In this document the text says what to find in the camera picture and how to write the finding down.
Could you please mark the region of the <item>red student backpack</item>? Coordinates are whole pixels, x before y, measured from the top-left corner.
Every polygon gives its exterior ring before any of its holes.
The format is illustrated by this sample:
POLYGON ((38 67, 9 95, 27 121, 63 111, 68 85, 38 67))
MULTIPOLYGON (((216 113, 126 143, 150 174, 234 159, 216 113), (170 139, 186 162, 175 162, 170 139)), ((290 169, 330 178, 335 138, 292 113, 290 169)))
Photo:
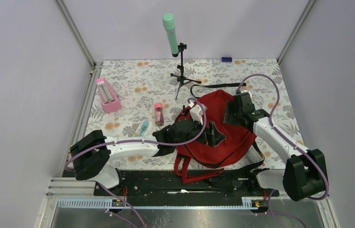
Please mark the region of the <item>red student backpack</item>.
MULTIPOLYGON (((183 184, 208 180, 217 176, 222 176, 226 180, 232 179, 224 167, 237 163, 249 150, 251 146, 259 152, 256 135, 241 126, 224 124, 224 114, 227 101, 232 101, 233 96, 223 91, 223 87, 237 87, 238 83, 209 85, 215 91, 198 98, 198 101, 207 107, 206 110, 206 133, 209 133, 209 122, 213 121, 219 132, 226 136, 226 139, 216 147, 193 141, 177 147, 177 155, 174 164, 174 173, 180 176, 183 184), (188 167, 194 160, 197 163, 211 168, 211 172, 201 175, 189 175, 188 167)), ((238 173, 248 171, 261 166, 261 162, 244 166, 237 170, 238 173)))

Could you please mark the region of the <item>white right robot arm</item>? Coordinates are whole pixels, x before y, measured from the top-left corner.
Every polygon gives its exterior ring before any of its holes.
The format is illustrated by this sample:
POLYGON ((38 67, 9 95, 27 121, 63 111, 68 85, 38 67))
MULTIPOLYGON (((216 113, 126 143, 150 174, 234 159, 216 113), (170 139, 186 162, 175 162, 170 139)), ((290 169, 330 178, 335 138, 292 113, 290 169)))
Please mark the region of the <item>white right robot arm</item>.
POLYGON ((292 139, 263 109, 257 110, 248 93, 234 95, 227 103, 224 123, 241 126, 265 141, 285 162, 284 169, 256 171, 248 188, 256 196, 267 189, 284 191, 293 201, 323 200, 329 195, 324 154, 292 139))

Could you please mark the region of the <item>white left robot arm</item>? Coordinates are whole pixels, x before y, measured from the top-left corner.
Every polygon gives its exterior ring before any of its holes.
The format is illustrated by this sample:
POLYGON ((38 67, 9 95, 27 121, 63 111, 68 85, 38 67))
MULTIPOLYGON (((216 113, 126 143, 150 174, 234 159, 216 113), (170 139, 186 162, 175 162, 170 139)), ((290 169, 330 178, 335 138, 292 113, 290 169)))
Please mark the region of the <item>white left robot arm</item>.
POLYGON ((70 148, 72 171, 78 181, 94 180, 102 184, 112 195, 123 191, 123 183, 110 160, 124 157, 160 157, 171 154, 178 146, 189 143, 216 146, 225 136, 218 132, 216 124, 209 121, 182 119, 152 135, 137 138, 107 138, 101 130, 94 130, 70 148))

